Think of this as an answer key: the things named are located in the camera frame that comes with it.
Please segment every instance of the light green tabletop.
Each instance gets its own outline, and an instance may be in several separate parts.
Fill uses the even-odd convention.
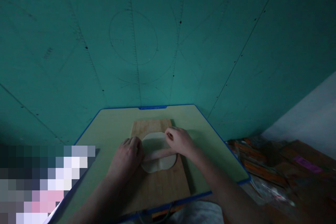
[[[173,126],[184,128],[205,154],[236,182],[249,175],[195,105],[159,109],[117,108],[100,110],[76,145],[95,145],[100,149],[58,223],[65,223],[104,178],[120,143],[130,137],[133,121],[171,119]],[[192,196],[210,191],[200,171],[183,157],[183,166]]]

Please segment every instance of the green wall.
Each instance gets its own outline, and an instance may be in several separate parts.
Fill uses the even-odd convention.
[[[0,0],[6,144],[73,144],[99,109],[194,103],[226,140],[336,70],[336,0]]]

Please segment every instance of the dumpling wrapper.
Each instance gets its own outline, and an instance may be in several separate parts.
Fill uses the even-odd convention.
[[[160,149],[170,148],[166,142],[166,135],[163,132],[149,133],[142,140],[145,155]],[[160,170],[168,170],[173,167],[176,161],[176,154],[168,157],[155,159],[153,161],[141,163],[141,167],[147,173],[154,173]]]

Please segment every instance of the rolling pin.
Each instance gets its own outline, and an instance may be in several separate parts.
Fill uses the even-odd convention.
[[[174,151],[172,148],[160,149],[160,150],[153,151],[153,152],[147,154],[143,158],[142,163],[149,162],[149,161],[159,159],[159,158],[163,158],[163,157],[165,158],[167,156],[171,156],[171,155],[175,155],[175,154],[177,154],[177,152]]]

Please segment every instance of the pink label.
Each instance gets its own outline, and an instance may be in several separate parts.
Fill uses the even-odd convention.
[[[313,173],[320,173],[323,171],[322,168],[310,163],[308,160],[304,159],[301,156],[296,156],[295,158],[293,158],[293,160]]]

